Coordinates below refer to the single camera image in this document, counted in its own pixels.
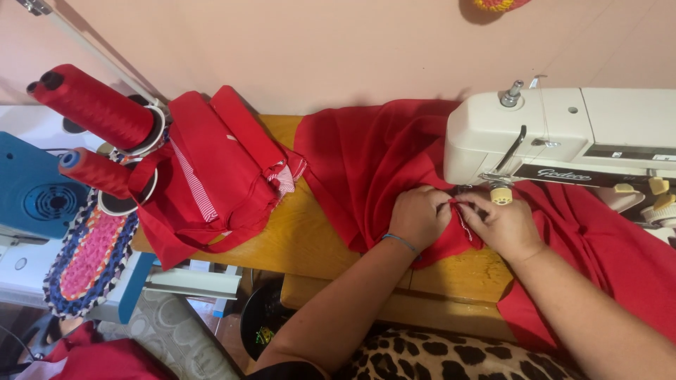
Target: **patterned rug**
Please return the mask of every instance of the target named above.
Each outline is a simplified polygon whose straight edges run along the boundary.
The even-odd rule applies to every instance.
[[[115,151],[110,158],[121,163],[130,159]],[[129,243],[139,225],[136,212],[110,216],[98,206],[98,193],[89,192],[43,283],[49,309],[61,318],[84,316],[105,301],[132,252]]]

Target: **crocheted rug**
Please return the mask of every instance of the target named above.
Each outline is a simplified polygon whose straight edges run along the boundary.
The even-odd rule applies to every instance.
[[[116,151],[110,158],[129,160]],[[98,206],[98,193],[89,192],[43,283],[49,309],[62,318],[84,316],[105,301],[132,253],[129,243],[139,225],[136,212],[110,216]]]

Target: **leopard print fabric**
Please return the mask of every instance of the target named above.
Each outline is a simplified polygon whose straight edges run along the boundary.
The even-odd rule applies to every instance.
[[[334,379],[582,380],[546,354],[452,334],[388,331],[366,340]]]

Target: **hand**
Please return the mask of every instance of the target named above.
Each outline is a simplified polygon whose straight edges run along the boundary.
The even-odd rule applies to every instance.
[[[481,217],[469,206],[460,204],[462,218],[491,248],[510,264],[518,264],[540,253],[547,246],[537,232],[531,208],[522,200],[500,206],[480,193],[464,193],[456,196],[458,202],[474,203],[486,211]]]
[[[451,221],[449,199],[450,195],[429,185],[399,194],[388,233],[422,252],[437,241]]]

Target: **cable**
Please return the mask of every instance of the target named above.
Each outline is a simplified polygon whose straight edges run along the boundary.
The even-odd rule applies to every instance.
[[[6,333],[8,333],[8,334],[10,334],[11,336],[13,336],[14,339],[16,339],[19,343],[21,343],[21,346],[24,346],[24,348],[26,349],[26,351],[28,351],[28,355],[30,355],[30,357],[33,359],[33,361],[34,361],[34,362],[37,361],[37,359],[35,358],[35,356],[33,356],[33,353],[28,349],[28,346],[26,346],[26,344],[25,344],[21,339],[19,339],[18,336],[14,335],[14,333],[12,333],[10,330],[7,330],[7,328],[4,327],[3,325],[0,325],[0,329],[5,330]]]

